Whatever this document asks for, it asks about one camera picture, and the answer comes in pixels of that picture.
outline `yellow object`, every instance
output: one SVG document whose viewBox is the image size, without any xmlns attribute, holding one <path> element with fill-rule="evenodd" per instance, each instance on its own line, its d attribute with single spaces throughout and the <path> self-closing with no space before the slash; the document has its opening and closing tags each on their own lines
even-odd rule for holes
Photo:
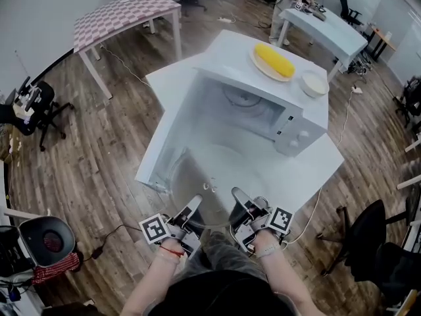
<svg viewBox="0 0 421 316">
<path fill-rule="evenodd" d="M 291 61 L 280 55 L 268 45 L 263 43 L 256 44 L 255 52 L 264 62 L 282 76 L 292 77 L 294 75 L 295 67 Z"/>
</svg>

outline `floor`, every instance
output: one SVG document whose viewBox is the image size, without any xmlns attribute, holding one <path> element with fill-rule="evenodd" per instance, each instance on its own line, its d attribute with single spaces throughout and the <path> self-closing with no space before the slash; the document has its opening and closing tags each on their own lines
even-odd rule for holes
<svg viewBox="0 0 421 316">
<path fill-rule="evenodd" d="M 182 18 L 184 57 L 202 52 L 221 29 L 229 29 L 264 41 L 269 29 L 256 27 L 258 20 L 270 24 L 272 7 L 261 0 L 201 0 L 207 12 L 190 8 Z M 236 22 L 216 21 L 219 16 Z M 174 62 L 171 25 L 155 22 L 157 34 L 139 26 L 107 40 L 104 44 L 121 57 L 138 76 L 145 76 Z M 289 33 L 290 50 L 326 70 L 333 67 L 332 55 L 297 29 Z M 156 212 L 174 214 L 165 198 L 134 180 L 137 168 L 162 115 L 148 87 L 140 83 L 113 56 L 100 50 L 95 62 L 114 97 L 106 100 L 82 60 L 72 55 L 45 77 L 57 101 L 71 101 L 76 110 L 65 111 L 59 120 L 67 139 L 50 132 L 46 151 L 40 152 L 40 133 L 22 137 L 20 155 L 13 161 L 11 201 L 13 207 L 53 215 L 67 221 L 79 248 L 88 257 L 105 235 L 119 224 L 137 222 Z M 384 65 L 374 65 L 366 75 L 339 74 L 330 94 L 329 135 L 337 143 L 345 120 L 351 86 L 364 93 L 354 95 L 340 152 L 345 162 L 323 187 L 320 203 L 303 237 L 285 254 L 309 288 L 316 305 L 327 315 L 375 315 L 381 297 L 370 282 L 355 283 L 343 265 L 328 277 L 321 270 L 338 251 L 315 236 L 341 231 L 336 207 L 346 205 L 353 221 L 370 203 L 382 199 L 387 216 L 403 210 L 406 191 L 396 184 L 410 178 L 410 161 L 416 152 L 404 154 L 412 137 L 394 111 L 392 94 L 401 88 Z M 306 225 L 316 198 L 295 216 L 291 237 Z M 401 223 L 387 228 L 388 240 L 400 244 L 405 235 Z M 153 256 L 138 231 L 120 228 L 109 238 L 103 255 L 87 261 L 78 273 L 66 273 L 37 290 L 44 302 L 60 305 L 92 299 L 106 315 L 118 315 L 124 301 L 142 278 Z"/>
</svg>

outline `person's hand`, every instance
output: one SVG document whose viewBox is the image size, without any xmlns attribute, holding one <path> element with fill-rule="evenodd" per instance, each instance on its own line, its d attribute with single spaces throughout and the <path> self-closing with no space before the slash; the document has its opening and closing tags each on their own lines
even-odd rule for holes
<svg viewBox="0 0 421 316">
<path fill-rule="evenodd" d="M 273 233 L 265 228 L 257 232 L 256 238 L 251 242 L 256 252 L 267 248 L 271 244 L 277 244 L 279 241 Z"/>
<path fill-rule="evenodd" d="M 182 245 L 180 244 L 180 241 L 178 241 L 177 239 L 174 238 L 167 238 L 165 239 L 161 246 L 163 248 L 166 248 L 168 250 L 174 250 L 177 251 L 178 253 L 184 253 L 184 249 L 182 247 Z"/>
</svg>

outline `pink checkered tablecloth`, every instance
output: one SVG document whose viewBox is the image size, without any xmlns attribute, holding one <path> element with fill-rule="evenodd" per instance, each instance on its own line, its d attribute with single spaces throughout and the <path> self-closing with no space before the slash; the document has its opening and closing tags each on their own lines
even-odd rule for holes
<svg viewBox="0 0 421 316">
<path fill-rule="evenodd" d="M 77 53 L 127 25 L 178 7 L 180 5 L 173 0 L 116 0 L 99 7 L 76 20 L 74 52 Z"/>
</svg>

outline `bracelet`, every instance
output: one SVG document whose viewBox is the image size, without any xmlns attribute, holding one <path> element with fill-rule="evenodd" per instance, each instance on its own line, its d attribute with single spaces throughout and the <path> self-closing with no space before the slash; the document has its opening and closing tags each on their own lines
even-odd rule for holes
<svg viewBox="0 0 421 316">
<path fill-rule="evenodd" d="M 177 255 L 178 257 L 181 257 L 184 255 L 184 253 L 181 253 L 180 251 L 175 251 L 175 250 L 169 250 L 168 248 L 159 246 L 159 248 L 162 248 L 163 250 L 169 251 L 170 253 L 173 253 L 175 255 Z"/>
<path fill-rule="evenodd" d="M 260 259 L 261 257 L 270 255 L 272 253 L 274 253 L 277 250 L 280 250 L 281 246 L 279 244 L 270 244 L 269 246 L 267 246 L 264 250 L 256 253 L 256 257 L 258 259 Z"/>
<path fill-rule="evenodd" d="M 157 253 L 157 257 L 159 257 L 160 259 L 162 259 L 162 260 L 164 260 L 166 262 L 173 263 L 175 265 L 178 265 L 180 263 L 180 260 L 179 259 L 175 259 L 173 257 L 165 256 L 162 253 Z"/>
</svg>

